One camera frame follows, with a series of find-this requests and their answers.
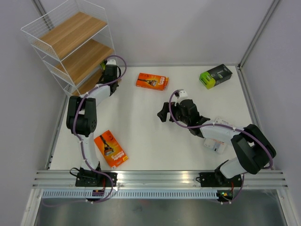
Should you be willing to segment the black green razor box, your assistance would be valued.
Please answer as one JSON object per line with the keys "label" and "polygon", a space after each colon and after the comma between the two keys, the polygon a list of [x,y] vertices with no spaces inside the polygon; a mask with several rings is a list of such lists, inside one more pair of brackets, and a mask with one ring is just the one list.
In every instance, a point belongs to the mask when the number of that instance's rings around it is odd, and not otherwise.
{"label": "black green razor box", "polygon": [[232,71],[225,64],[221,64],[201,73],[199,80],[207,89],[211,89],[229,80],[232,74]]}
{"label": "black green razor box", "polygon": [[100,63],[100,68],[102,69],[102,71],[105,70],[106,64],[107,64],[107,60],[104,60]]}

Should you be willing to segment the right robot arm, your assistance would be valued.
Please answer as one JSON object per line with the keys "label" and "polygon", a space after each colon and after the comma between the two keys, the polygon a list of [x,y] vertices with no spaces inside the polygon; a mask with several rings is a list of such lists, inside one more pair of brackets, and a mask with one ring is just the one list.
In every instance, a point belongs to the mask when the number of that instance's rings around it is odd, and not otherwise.
{"label": "right robot arm", "polygon": [[236,157],[226,160],[214,170],[214,182],[218,186],[229,186],[230,181],[241,174],[257,174],[276,156],[276,150],[262,131],[254,124],[235,129],[218,124],[199,114],[191,99],[180,102],[165,102],[157,116],[162,122],[181,122],[194,136],[215,139],[231,145]]}

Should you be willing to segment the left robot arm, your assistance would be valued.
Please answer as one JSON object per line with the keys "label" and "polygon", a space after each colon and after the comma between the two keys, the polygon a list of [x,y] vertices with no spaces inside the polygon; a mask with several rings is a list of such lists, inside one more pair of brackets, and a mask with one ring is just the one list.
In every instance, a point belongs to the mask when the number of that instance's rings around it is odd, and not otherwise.
{"label": "left robot arm", "polygon": [[110,97],[117,89],[117,78],[121,69],[115,60],[109,60],[99,81],[86,94],[71,96],[68,102],[66,126],[80,143],[83,156],[81,169],[90,170],[86,181],[91,186],[99,186],[103,176],[100,172],[100,161],[96,156],[94,144],[94,131],[97,127],[96,107],[106,98]]}

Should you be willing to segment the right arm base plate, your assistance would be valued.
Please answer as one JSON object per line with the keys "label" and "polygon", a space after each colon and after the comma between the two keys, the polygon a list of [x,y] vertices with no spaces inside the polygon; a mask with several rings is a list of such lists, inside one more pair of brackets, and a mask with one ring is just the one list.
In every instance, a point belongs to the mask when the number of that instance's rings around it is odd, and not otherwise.
{"label": "right arm base plate", "polygon": [[222,174],[214,172],[200,172],[199,181],[201,187],[224,187],[224,188],[235,188],[241,187],[242,177],[236,175],[230,179],[224,177]]}

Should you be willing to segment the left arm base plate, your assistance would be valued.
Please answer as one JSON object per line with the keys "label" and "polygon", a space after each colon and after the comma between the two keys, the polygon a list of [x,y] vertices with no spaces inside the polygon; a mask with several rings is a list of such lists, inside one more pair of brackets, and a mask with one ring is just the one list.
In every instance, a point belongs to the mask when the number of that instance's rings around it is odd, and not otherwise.
{"label": "left arm base plate", "polygon": [[106,172],[108,175],[98,174],[90,170],[81,169],[76,176],[76,187],[114,187],[117,183],[117,173]]}

